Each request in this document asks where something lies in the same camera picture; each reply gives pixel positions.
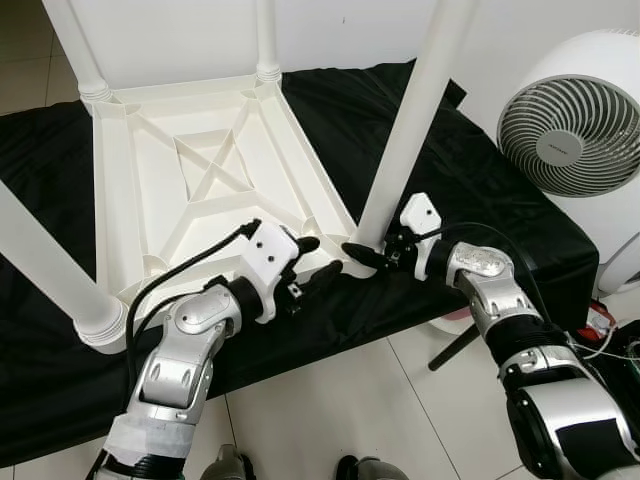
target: white fan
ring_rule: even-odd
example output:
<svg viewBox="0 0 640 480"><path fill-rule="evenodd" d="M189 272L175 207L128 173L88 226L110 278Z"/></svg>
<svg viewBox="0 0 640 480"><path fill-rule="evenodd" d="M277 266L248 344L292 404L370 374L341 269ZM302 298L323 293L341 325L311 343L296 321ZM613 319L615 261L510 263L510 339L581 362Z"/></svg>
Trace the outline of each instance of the white fan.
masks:
<svg viewBox="0 0 640 480"><path fill-rule="evenodd" d="M598 247L596 293L640 286L638 34L559 45L507 103L498 144Z"/></svg>

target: black tablecloth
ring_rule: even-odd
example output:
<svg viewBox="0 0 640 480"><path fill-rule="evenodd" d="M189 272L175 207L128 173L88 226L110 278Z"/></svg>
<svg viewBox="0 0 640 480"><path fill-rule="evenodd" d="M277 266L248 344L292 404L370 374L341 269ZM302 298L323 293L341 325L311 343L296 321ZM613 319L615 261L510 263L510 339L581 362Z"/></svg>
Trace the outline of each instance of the black tablecloth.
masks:
<svg viewBox="0 0 640 480"><path fill-rule="evenodd" d="M283 91L344 202L358 219L412 64L286 74ZM450 83L405 198L426 191L445 223L480 221L516 239L553 319L582 325L598 255L456 110ZM79 103L0 117L0 178L95 274L91 119ZM451 239L505 248L485 232ZM211 396L373 341L464 305L403 273L341 276L322 302L267 326L246 323L215 359ZM140 358L159 339L144 335ZM122 355L100 355L7 261L0 262L0 467L103 434L121 402Z"/></svg>

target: white wall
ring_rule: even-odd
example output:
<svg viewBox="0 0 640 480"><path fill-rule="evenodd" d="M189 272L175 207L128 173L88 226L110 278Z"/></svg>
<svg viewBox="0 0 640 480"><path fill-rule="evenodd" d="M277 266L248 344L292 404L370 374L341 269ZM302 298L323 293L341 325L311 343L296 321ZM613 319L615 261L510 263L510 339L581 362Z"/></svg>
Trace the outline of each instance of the white wall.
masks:
<svg viewBox="0 0 640 480"><path fill-rule="evenodd" d="M640 29L638 0L479 0L454 78L463 111L493 136L526 71L558 42ZM71 0L100 69L123 88L251 73L253 0ZM416 55L434 0L277 0L285 71L366 67Z"/></svg>

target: white tape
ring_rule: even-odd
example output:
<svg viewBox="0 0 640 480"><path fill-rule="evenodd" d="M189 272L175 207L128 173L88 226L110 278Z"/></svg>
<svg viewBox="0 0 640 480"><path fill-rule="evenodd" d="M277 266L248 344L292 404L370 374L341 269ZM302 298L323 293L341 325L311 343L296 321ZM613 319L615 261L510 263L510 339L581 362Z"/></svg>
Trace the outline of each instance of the white tape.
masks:
<svg viewBox="0 0 640 480"><path fill-rule="evenodd" d="M104 449L130 467L145 455L187 458L195 430L195 425L119 415L113 419Z"/></svg>

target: black tripod leg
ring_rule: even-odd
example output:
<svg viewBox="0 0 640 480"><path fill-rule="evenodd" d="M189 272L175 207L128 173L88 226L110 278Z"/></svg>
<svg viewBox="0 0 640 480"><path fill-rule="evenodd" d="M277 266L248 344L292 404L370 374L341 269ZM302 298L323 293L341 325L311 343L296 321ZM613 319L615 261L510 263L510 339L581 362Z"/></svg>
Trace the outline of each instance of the black tripod leg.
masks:
<svg viewBox="0 0 640 480"><path fill-rule="evenodd" d="M460 352L464 347L473 342L476 338L480 336L480 332L478 331L478 327L474 323L469 328L467 328L462 335L456 338L453 342L447 345L443 351L441 351L436 358L429 362L429 370L435 372L442 365L451 360L458 352Z"/></svg>

